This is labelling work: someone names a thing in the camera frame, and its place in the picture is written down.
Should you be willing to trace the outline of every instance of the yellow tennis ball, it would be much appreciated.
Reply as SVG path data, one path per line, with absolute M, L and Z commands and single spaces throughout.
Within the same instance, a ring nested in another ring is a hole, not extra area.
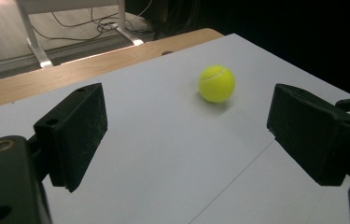
M 234 89 L 235 77 L 232 71 L 225 66 L 209 66 L 200 75 L 199 92 L 208 102 L 225 102 L 231 97 Z

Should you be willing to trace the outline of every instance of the floor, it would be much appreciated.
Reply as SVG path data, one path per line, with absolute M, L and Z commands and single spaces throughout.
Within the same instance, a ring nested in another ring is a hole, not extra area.
M 114 49 L 130 46 L 132 43 L 120 35 L 117 31 L 100 33 L 96 22 L 88 22 L 77 27 L 64 27 L 59 24 L 70 26 L 86 21 L 114 15 L 110 19 L 101 22 L 116 22 L 117 6 L 85 8 L 62 12 L 42 13 L 31 15 L 32 25 L 36 30 L 51 38 L 48 39 L 37 32 L 35 35 L 42 49 L 48 54 L 54 65 L 69 62 L 93 54 L 102 53 Z M 129 29 L 145 30 L 149 24 L 141 17 L 126 14 Z M 135 34 L 144 41 L 152 39 L 153 34 Z M 0 78 L 15 76 L 39 69 L 39 63 L 26 44 L 26 31 L 23 27 L 16 3 L 13 0 L 0 0 Z M 91 39 L 89 41 L 77 41 L 73 39 Z

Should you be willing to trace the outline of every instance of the white tabletop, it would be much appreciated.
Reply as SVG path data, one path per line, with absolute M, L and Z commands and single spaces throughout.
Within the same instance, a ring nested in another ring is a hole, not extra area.
M 235 74 L 230 100 L 198 94 L 199 74 Z M 266 121 L 276 83 L 335 104 L 350 94 L 238 35 L 0 106 L 0 137 L 33 125 L 71 91 L 101 82 L 108 131 L 78 189 L 44 180 L 54 223 L 350 223 L 347 190 L 320 187 L 274 141 Z

